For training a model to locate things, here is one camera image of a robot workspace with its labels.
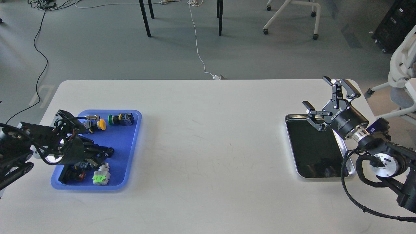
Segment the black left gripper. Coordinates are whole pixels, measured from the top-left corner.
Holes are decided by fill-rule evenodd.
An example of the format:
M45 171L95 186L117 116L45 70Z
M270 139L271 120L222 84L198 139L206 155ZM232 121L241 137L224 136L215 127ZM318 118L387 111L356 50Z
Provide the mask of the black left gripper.
M85 161L91 168L99 168L105 163L105 157L111 157L114 148L100 147L81 135L76 135L71 141L65 139L60 142L60 151L63 154L61 165L75 165Z

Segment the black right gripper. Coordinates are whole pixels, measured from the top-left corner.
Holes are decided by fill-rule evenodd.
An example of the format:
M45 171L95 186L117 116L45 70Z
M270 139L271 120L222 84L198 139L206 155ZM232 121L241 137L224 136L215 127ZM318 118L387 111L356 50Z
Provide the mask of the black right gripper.
M361 94L348 80L322 79L332 87L332 97L322 111L316 111L308 101L303 101L308 110L307 121L318 131L324 131L329 125L343 140L351 139L352 131L365 129L369 124L369 120L351 105L351 100Z

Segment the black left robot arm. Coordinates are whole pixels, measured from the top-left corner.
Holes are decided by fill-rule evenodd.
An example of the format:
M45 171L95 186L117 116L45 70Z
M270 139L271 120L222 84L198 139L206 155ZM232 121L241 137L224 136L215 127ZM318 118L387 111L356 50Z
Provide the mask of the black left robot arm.
M54 126L43 126L21 122L18 127L1 124L1 189L21 178L33 169L29 161L34 146L40 158L48 165L63 165L58 180L66 184L69 181L82 181L85 172L98 169L110 158L114 149L100 146L93 140L82 136L86 127L79 117L70 112L59 110ZM58 162L47 161L54 156Z

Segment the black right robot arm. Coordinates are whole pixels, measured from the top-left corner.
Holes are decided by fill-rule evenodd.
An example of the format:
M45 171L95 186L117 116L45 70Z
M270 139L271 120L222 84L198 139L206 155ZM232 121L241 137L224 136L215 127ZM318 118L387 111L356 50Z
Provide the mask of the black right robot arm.
M352 100L360 93L344 79L322 78L332 88L331 99L322 110L316 110L308 101L306 120L316 130L330 127L343 140L357 142L354 150L347 150L341 165L341 176L347 161L356 154L356 172L359 179L374 188L389 188L397 194L399 206L415 212L415 151L391 141L389 122L377 119L372 125L356 108Z

